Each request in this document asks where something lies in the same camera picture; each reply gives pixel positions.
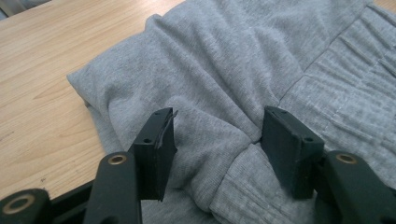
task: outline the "gray sweatpants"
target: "gray sweatpants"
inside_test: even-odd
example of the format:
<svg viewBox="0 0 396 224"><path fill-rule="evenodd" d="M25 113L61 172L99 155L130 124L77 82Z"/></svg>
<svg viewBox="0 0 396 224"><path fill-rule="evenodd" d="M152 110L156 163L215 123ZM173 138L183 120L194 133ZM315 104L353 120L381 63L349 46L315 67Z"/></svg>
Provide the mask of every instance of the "gray sweatpants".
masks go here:
<svg viewBox="0 0 396 224"><path fill-rule="evenodd" d="M151 112L179 110L145 223L311 223L314 199L288 197L258 144L266 105L396 188L396 18L368 1L187 1L68 78L108 153Z"/></svg>

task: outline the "wood grain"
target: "wood grain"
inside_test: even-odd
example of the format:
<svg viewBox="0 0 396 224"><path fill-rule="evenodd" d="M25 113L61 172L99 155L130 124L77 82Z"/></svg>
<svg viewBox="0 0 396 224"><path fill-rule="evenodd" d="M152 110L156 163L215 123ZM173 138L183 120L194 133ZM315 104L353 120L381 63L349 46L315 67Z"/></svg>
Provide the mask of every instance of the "wood grain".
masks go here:
<svg viewBox="0 0 396 224"><path fill-rule="evenodd" d="M94 178L104 152L65 77L181 1L53 0L0 21L0 199L30 188L53 198Z"/></svg>

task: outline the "wooden table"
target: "wooden table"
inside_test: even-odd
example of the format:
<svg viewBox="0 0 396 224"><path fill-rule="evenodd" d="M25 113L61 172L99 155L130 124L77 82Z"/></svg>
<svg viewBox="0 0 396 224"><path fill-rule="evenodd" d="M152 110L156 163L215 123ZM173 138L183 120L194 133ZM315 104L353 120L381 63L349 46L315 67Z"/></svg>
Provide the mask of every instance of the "wooden table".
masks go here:
<svg viewBox="0 0 396 224"><path fill-rule="evenodd" d="M94 178L105 153L66 75L180 2L53 0L0 21L0 199L31 188L54 198Z"/></svg>

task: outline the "gray fabric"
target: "gray fabric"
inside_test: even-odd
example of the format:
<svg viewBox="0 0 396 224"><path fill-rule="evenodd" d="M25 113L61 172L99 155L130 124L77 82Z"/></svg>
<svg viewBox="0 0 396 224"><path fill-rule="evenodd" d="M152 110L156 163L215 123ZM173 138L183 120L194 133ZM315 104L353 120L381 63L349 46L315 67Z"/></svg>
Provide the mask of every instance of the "gray fabric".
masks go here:
<svg viewBox="0 0 396 224"><path fill-rule="evenodd" d="M188 1L148 19L69 81L107 153L172 106L178 153L146 223L311 223L258 142L263 109L289 110L396 187L396 19L361 0Z"/></svg>

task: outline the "crumpled cloth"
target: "crumpled cloth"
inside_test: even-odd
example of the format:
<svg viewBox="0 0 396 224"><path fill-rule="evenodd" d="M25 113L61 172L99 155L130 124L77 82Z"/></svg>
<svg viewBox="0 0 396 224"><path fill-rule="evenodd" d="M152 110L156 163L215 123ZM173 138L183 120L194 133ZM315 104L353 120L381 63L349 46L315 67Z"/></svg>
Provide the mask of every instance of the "crumpled cloth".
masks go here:
<svg viewBox="0 0 396 224"><path fill-rule="evenodd" d="M163 203L145 223L312 223L263 152L266 105L396 187L396 18L362 0L187 1L68 76L107 153L178 110Z"/></svg>

